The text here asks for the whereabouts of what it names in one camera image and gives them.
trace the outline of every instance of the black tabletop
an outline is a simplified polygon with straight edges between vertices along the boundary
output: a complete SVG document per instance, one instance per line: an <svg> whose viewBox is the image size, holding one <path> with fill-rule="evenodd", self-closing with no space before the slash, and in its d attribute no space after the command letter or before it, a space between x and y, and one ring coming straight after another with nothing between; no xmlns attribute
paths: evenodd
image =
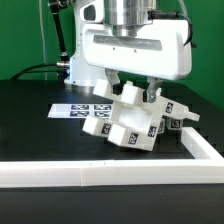
<svg viewBox="0 0 224 224"><path fill-rule="evenodd" d="M184 85L162 95L201 115L186 120L223 155L224 113ZM57 81L0 81L0 161L188 159L178 131L157 137L152 152L120 148L82 132L83 119L49 119L52 104L104 104ZM1 189L0 223L223 223L223 185L149 185Z"/></svg>

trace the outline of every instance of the green wall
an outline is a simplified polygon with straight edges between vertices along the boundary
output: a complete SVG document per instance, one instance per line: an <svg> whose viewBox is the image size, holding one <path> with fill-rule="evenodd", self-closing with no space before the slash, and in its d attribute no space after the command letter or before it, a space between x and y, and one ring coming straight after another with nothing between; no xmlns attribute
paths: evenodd
<svg viewBox="0 0 224 224"><path fill-rule="evenodd" d="M47 3L48 0L42 0L47 61L54 62L59 59L59 47ZM191 74L179 82L224 111L224 1L185 0L185 3L194 24L194 40L198 48L193 50ZM177 0L160 0L160 7L172 10L179 8L179 5ZM71 55L75 49L72 8L62 11L60 16ZM43 63L38 0L1 3L0 43L0 79L8 79L23 68ZM44 75L30 77L44 79Z"/></svg>

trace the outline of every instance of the white border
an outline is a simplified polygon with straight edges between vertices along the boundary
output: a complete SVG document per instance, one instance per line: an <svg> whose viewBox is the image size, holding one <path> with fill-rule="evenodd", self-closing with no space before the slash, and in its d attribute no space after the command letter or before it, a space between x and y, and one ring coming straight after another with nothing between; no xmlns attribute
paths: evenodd
<svg viewBox="0 0 224 224"><path fill-rule="evenodd" d="M193 128L182 143L195 159L1 162L0 187L224 183L224 159Z"/></svg>

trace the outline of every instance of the white plastic housing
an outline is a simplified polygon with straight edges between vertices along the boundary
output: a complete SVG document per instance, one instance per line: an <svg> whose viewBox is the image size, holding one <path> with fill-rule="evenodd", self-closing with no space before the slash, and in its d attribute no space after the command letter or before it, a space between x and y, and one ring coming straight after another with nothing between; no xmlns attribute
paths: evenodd
<svg viewBox="0 0 224 224"><path fill-rule="evenodd" d="M90 65L177 80L188 75L192 67L191 45L184 46L188 29L184 20L154 20L153 24L138 29L137 36L132 39L137 40L136 44L129 47L127 39L113 37L111 41L111 26L86 24L84 56ZM148 49L139 47L141 40Z"/></svg>

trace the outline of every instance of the metal cylinder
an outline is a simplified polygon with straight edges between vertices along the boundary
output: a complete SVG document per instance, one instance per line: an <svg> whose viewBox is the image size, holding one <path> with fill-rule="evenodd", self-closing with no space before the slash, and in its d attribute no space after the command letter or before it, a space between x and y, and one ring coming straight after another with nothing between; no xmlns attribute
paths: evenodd
<svg viewBox="0 0 224 224"><path fill-rule="evenodd" d="M115 36L134 37L137 26L148 21L154 0L104 0L105 24L112 25Z"/></svg>

